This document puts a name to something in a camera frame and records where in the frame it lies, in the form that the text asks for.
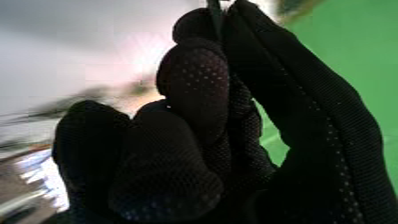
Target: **black glove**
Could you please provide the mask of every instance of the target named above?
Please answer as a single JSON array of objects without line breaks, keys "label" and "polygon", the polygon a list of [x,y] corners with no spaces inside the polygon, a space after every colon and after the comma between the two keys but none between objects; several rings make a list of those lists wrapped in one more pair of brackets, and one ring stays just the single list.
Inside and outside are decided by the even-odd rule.
[{"label": "black glove", "polygon": [[[246,1],[225,17],[227,60],[209,27],[198,9],[159,66],[166,99],[133,121],[94,102],[60,121],[74,222],[396,223],[380,130],[353,88]],[[245,85],[291,147],[278,169]]]}]

